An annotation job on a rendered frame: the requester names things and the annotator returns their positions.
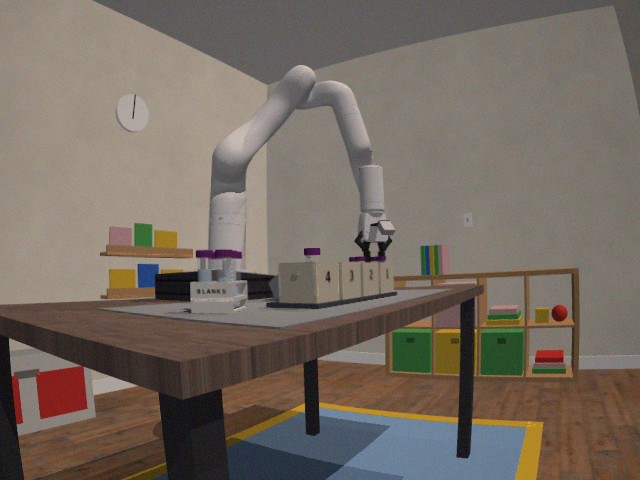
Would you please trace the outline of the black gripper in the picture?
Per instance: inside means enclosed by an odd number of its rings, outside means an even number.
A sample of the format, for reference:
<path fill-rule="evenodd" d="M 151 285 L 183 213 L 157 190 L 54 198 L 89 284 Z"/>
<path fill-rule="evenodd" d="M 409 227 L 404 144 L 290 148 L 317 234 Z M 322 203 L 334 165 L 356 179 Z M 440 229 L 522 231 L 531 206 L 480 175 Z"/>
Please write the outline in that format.
<path fill-rule="evenodd" d="M 370 226 L 370 224 L 377 223 L 378 220 L 386 220 L 384 212 L 368 211 L 363 212 L 359 216 L 358 236 L 355 239 L 355 243 L 362 249 L 363 256 L 366 256 L 365 262 L 371 262 L 371 255 L 369 251 L 370 242 L 378 244 L 378 256 L 385 256 L 387 247 L 392 243 L 392 239 L 389 235 L 381 235 L 377 226 Z"/>

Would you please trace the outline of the grey flat mat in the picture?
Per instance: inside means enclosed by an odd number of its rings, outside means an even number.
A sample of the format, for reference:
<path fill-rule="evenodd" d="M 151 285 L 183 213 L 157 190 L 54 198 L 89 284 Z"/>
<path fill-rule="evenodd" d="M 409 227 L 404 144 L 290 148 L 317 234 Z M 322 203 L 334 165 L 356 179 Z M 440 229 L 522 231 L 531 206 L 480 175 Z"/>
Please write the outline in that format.
<path fill-rule="evenodd" d="M 181 305 L 179 303 L 164 304 L 174 311 L 160 304 L 146 305 L 150 308 L 140 305 L 131 306 L 133 308 L 129 306 L 123 306 L 117 308 L 106 307 L 105 309 L 95 309 L 195 322 L 284 329 L 390 306 L 393 304 L 398 304 L 450 290 L 453 289 L 433 289 L 425 294 L 404 301 L 401 300 L 410 296 L 418 290 L 394 290 L 394 292 L 397 292 L 397 295 L 321 309 L 266 307 L 266 303 L 277 301 L 269 300 L 274 298 L 254 299 L 248 300 L 248 306 L 261 312 L 253 310 L 251 308 L 247 308 L 234 314 L 191 313 L 190 308 L 185 307 L 184 305 Z"/>

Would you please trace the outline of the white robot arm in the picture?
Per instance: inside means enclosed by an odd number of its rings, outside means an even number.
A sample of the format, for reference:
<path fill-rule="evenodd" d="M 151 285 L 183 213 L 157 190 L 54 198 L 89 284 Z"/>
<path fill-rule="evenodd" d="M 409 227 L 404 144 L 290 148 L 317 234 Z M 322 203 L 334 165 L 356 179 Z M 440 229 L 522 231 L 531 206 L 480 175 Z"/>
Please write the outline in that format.
<path fill-rule="evenodd" d="M 242 252 L 241 272 L 257 274 L 246 270 L 245 172 L 257 151 L 295 109 L 333 108 L 360 192 L 361 212 L 385 211 L 383 169 L 373 165 L 370 141 L 352 90 L 337 81 L 315 82 L 311 68 L 292 68 L 258 111 L 213 152 L 208 250 Z"/>

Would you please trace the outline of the white tube rack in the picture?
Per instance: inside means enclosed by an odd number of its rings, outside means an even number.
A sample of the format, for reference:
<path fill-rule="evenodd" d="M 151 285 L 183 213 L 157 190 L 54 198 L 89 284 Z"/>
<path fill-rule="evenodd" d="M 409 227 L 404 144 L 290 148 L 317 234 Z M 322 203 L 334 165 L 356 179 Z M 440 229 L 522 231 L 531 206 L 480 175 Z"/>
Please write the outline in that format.
<path fill-rule="evenodd" d="M 242 283 L 242 295 L 233 296 L 236 283 Z M 191 313 L 234 314 L 248 308 L 247 280 L 190 282 L 190 293 Z M 234 301 L 238 300 L 241 301 L 234 307 Z"/>

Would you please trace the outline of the beige bucket adapter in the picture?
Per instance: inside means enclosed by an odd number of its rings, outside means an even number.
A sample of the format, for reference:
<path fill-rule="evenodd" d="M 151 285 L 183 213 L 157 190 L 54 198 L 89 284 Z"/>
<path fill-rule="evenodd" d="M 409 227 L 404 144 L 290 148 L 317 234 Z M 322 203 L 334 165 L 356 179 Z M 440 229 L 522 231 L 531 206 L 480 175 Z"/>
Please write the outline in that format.
<path fill-rule="evenodd" d="M 340 300 L 339 262 L 278 263 L 279 303 Z"/>
<path fill-rule="evenodd" d="M 379 294 L 378 262 L 360 262 L 362 297 Z"/>
<path fill-rule="evenodd" d="M 378 262 L 379 294 L 394 292 L 393 262 Z"/>
<path fill-rule="evenodd" d="M 340 300 L 361 297 L 360 262 L 339 262 Z"/>

